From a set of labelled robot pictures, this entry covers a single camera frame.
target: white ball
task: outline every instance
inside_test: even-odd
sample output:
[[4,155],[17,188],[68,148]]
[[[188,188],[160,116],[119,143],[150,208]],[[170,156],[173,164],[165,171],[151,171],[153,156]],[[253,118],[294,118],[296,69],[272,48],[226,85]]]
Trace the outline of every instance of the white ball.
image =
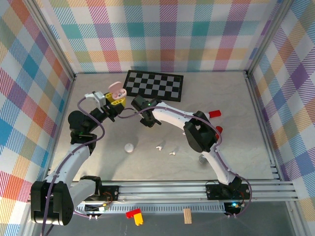
[[133,152],[133,150],[134,150],[133,144],[126,144],[125,145],[125,151],[126,152],[131,153],[131,152]]

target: black and white checkerboard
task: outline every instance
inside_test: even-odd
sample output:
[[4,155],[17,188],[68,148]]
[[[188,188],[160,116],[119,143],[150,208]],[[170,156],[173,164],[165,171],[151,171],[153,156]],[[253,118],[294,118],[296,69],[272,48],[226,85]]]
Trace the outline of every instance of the black and white checkerboard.
[[182,97],[183,75],[129,70],[124,89],[127,96],[158,98],[166,101],[180,102]]

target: plaid wall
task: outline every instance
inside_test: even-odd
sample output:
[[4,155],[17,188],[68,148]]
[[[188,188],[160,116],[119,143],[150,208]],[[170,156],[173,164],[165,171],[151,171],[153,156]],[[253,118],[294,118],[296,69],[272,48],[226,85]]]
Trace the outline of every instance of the plaid wall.
[[277,2],[37,1],[72,67],[85,73],[244,70]]
[[315,0],[295,0],[254,72],[285,180],[315,235]]
[[248,70],[248,69],[249,69],[249,67],[250,67],[250,65],[251,65],[251,63],[252,63],[252,60],[253,60],[253,58],[256,56],[257,50],[258,50],[259,47],[261,46],[262,40],[265,38],[265,35],[266,35],[266,33],[268,32],[268,30],[269,30],[269,28],[270,28],[270,26],[271,26],[271,23],[272,23],[272,21],[274,20],[276,14],[278,13],[278,10],[279,10],[279,8],[280,8],[280,5],[281,5],[281,3],[282,3],[283,1],[284,1],[284,0],[277,0],[277,3],[276,3],[276,5],[275,5],[274,8],[273,8],[273,10],[272,10],[272,12],[271,12],[271,14],[270,14],[270,16],[269,16],[269,18],[268,18],[268,20],[267,20],[267,23],[265,24],[265,27],[264,27],[264,29],[262,30],[262,32],[261,32],[261,34],[260,34],[260,36],[259,36],[259,38],[258,38],[258,40],[257,40],[257,42],[256,42],[256,44],[255,44],[255,47],[254,47],[254,49],[253,49],[253,51],[252,51],[252,53],[251,53],[250,59],[248,60],[246,66],[245,66],[245,70]]
[[41,179],[70,79],[22,0],[0,0],[0,236],[13,236]]

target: yellow lego brick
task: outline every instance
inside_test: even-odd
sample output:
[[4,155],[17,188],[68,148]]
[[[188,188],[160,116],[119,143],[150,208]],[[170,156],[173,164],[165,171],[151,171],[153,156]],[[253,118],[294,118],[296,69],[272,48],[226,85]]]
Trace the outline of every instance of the yellow lego brick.
[[133,215],[133,218],[134,218],[134,222],[136,223],[136,226],[143,225],[143,219],[142,219],[141,213]]
[[123,97],[122,99],[114,100],[111,104],[116,106],[116,105],[121,103],[125,107],[126,106],[126,102],[127,102],[126,98]]
[[105,98],[110,101],[111,103],[114,102],[115,100],[112,98],[112,93],[107,93],[105,94]]

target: red lego brick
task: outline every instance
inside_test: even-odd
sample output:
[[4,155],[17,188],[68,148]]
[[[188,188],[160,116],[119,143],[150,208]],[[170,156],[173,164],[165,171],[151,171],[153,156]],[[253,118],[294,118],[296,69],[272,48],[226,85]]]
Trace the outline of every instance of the red lego brick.
[[139,213],[141,213],[141,210],[139,208],[136,210],[128,211],[126,212],[126,217],[129,219],[129,218],[132,218],[135,214],[139,214]]
[[209,112],[209,115],[210,115],[210,118],[220,117],[221,112],[220,112],[220,110],[216,110],[216,111]]
[[223,128],[221,126],[217,126],[216,129],[220,132],[220,134],[222,133],[223,131]]
[[220,134],[223,131],[223,128],[221,126],[217,126],[216,129],[220,132]]

